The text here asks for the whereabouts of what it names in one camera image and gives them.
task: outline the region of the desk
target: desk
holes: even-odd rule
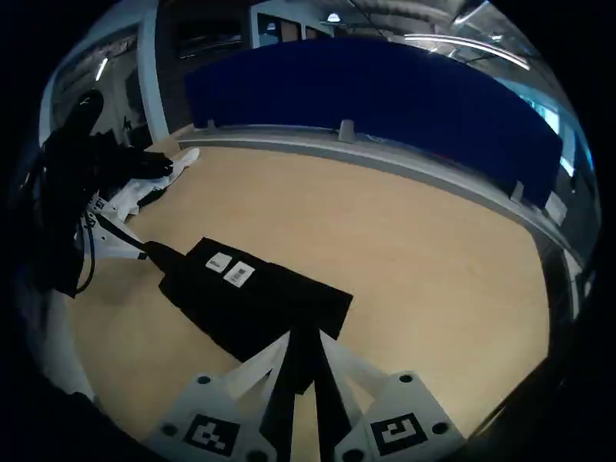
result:
[[[421,182],[317,157],[207,147],[129,226],[183,253],[208,236],[352,293],[339,341],[387,372],[416,370],[465,436],[547,353],[547,295],[531,236]],[[197,373],[238,365],[159,292],[161,279],[148,261],[98,260],[91,286],[69,306],[102,407],[138,440]],[[293,459],[318,460],[317,441],[311,387],[296,399]]]

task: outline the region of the barcode label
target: barcode label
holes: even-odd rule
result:
[[[231,259],[232,258],[230,256],[218,252],[207,261],[206,266],[217,273],[222,273],[227,265],[231,263]]]
[[[254,272],[254,268],[246,265],[244,262],[238,262],[229,270],[223,277],[225,281],[230,282],[235,287],[241,287]]]

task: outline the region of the blue partition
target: blue partition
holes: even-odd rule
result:
[[[288,42],[240,52],[186,78],[196,127],[340,127],[452,159],[544,206],[561,139],[496,80],[437,53],[364,38]]]

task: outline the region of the black glove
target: black glove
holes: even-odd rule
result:
[[[157,179],[173,172],[173,162],[161,152],[140,151],[131,147],[120,149],[120,155],[125,164],[122,170],[129,178]]]

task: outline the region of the white cloth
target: white cloth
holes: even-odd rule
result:
[[[191,166],[199,158],[199,148],[190,149],[184,156],[173,163],[173,172],[169,176],[159,179],[131,179],[126,186],[118,191],[111,198],[109,203],[117,208],[118,219],[123,222],[130,215],[139,213],[137,202],[146,197],[152,191],[165,189],[171,183],[176,181],[179,174],[186,168]]]

